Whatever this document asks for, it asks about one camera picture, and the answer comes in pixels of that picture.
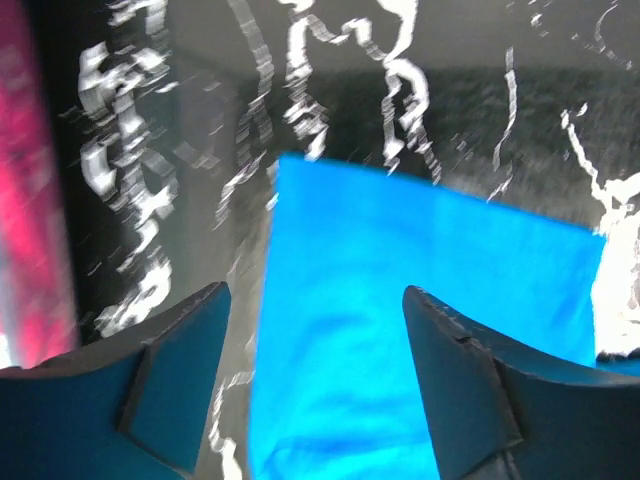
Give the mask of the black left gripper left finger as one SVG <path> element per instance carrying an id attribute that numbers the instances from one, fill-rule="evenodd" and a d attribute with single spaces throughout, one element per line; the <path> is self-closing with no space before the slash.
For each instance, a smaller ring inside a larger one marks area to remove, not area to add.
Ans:
<path id="1" fill-rule="evenodd" d="M 2 477 L 192 478 L 230 307 L 216 282 L 111 337 L 4 369 Z"/>

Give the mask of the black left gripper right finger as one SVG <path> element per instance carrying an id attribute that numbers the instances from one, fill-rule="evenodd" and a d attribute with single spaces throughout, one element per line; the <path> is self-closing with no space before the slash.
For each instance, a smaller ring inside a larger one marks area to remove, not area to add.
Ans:
<path id="1" fill-rule="evenodd" d="M 638 377 L 543 353 L 415 286 L 402 306 L 441 478 L 638 478 Z"/>

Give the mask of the blue t shirt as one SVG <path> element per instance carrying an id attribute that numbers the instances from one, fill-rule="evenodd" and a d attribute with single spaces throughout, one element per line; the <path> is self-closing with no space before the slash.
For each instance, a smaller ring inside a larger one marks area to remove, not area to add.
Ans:
<path id="1" fill-rule="evenodd" d="M 257 336 L 257 479 L 443 479 L 403 313 L 407 287 L 543 353 L 598 362 L 632 257 L 587 229 L 399 175 L 279 161 Z"/>

